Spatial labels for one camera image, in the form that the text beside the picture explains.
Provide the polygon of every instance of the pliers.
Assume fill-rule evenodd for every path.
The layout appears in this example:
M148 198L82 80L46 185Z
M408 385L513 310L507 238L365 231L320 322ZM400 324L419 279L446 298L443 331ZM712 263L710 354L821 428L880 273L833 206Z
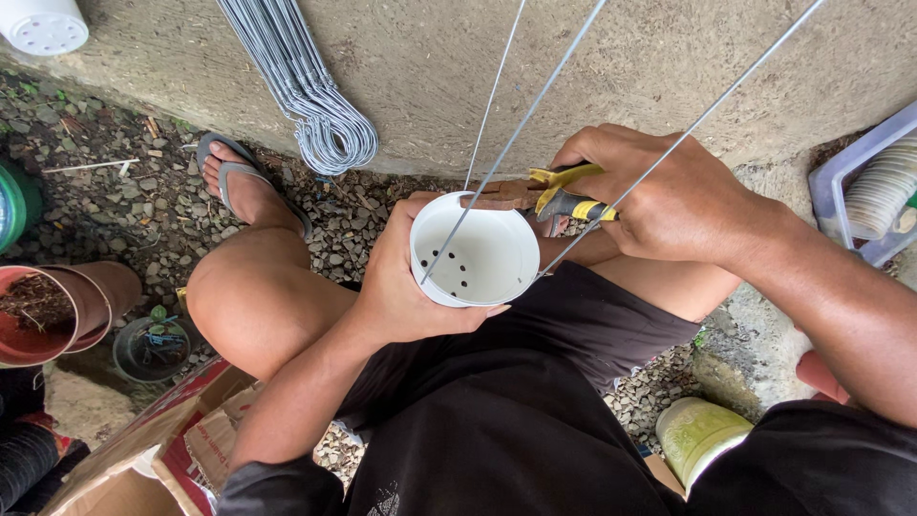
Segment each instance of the pliers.
M474 207L502 211L534 208L538 222L553 218L555 225L561 215L569 215L575 219L595 220L608 208L608 205L589 196L571 194L563 187L582 177L603 173L604 170L599 165L589 162L553 170L529 168L528 179L488 183L474 203ZM461 206L467 208L472 197L471 195L462 196L459 200ZM609 209L602 220L618 220L619 218L617 211Z

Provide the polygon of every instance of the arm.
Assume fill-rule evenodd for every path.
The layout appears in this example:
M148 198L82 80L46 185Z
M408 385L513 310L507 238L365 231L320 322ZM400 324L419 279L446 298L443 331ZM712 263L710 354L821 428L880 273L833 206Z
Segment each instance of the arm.
M677 138L604 124L574 135L553 166L608 172L568 190L613 203ZM917 427L917 293L739 183L687 138L605 223L625 254L709 262L745 279L798 324L857 402Z
M230 471L252 461L279 464L310 453L370 356L388 342L474 331L509 308L446 308L421 292L411 275L408 240L414 217L430 198L412 196L395 206L372 250L356 303L264 388L239 428Z

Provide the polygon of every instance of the fingernail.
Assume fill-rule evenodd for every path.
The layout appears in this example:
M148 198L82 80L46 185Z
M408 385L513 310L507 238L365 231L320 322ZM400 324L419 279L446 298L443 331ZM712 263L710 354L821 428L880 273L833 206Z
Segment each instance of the fingernail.
M491 311L487 312L487 317L493 317L495 315L500 315L512 307L513 305L502 305L497 308L492 308Z

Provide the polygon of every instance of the bundle of wire hangers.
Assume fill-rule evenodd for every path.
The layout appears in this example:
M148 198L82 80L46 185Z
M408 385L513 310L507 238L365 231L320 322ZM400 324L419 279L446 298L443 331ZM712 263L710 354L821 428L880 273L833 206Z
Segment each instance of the bundle of wire hangers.
M294 0L217 0L294 135L323 175L365 165L379 148L372 123L337 91Z

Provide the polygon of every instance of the leg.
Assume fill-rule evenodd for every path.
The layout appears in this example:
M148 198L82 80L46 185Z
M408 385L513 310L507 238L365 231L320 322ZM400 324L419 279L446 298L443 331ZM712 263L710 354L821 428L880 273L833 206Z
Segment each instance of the leg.
M571 241L571 237L539 238L542 266L549 264ZM742 281L713 264L625 256L601 230L583 237L564 258L589 267L654 307L692 322L707 317Z
M241 162L222 146L202 164L219 196L220 161ZM357 298L310 270L303 225L274 189L230 173L233 208L249 224L208 254L188 282L188 309L204 337L229 362L268 380L330 328Z

